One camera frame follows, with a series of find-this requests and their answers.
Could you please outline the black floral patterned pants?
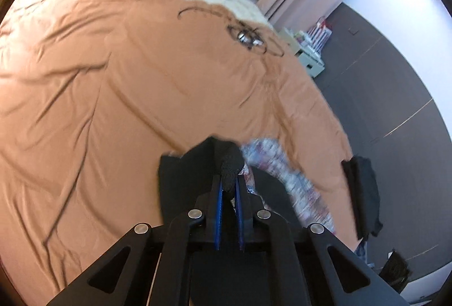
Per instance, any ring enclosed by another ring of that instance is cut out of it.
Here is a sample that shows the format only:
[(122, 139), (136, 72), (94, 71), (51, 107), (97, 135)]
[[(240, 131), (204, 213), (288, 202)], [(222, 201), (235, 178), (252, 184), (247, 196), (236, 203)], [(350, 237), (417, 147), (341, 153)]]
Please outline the black floral patterned pants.
[(244, 180), (248, 193), (281, 215), (293, 229), (320, 223), (335, 229), (320, 193), (291, 166), (278, 140), (256, 138), (244, 145), (209, 137), (181, 157), (163, 155), (158, 189), (164, 224), (192, 210), (209, 193), (214, 177), (223, 181), (222, 245), (198, 253), (192, 266), (192, 305), (269, 305), (267, 259), (263, 252), (238, 249), (235, 188)]

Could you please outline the folded black garment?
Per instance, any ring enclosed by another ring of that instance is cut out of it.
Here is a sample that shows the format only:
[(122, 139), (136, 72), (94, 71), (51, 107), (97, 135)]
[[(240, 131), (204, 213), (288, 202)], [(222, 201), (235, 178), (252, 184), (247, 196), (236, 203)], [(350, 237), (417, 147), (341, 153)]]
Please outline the folded black garment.
[(354, 156), (341, 162), (349, 188), (358, 239), (377, 237), (382, 230), (380, 195), (371, 160)]

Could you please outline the white bedside cabinet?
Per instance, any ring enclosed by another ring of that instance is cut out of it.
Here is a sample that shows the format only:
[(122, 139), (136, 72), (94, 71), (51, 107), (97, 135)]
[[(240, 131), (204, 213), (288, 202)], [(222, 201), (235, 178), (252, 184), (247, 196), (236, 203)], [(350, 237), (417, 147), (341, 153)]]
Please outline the white bedside cabinet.
[(321, 53), (332, 33), (326, 25), (326, 18), (321, 17), (307, 32), (283, 28), (278, 35), (288, 44), (308, 75), (315, 79), (325, 70)]

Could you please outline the brown bed blanket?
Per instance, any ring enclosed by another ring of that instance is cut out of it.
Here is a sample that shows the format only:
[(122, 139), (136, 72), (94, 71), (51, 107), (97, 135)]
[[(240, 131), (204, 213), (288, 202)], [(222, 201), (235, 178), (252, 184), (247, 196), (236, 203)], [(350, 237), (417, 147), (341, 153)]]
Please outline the brown bed blanket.
[(15, 0), (1, 23), (1, 265), (45, 305), (133, 225), (162, 221), (161, 155), (278, 139), (357, 244), (352, 150), (286, 44), (201, 0)]

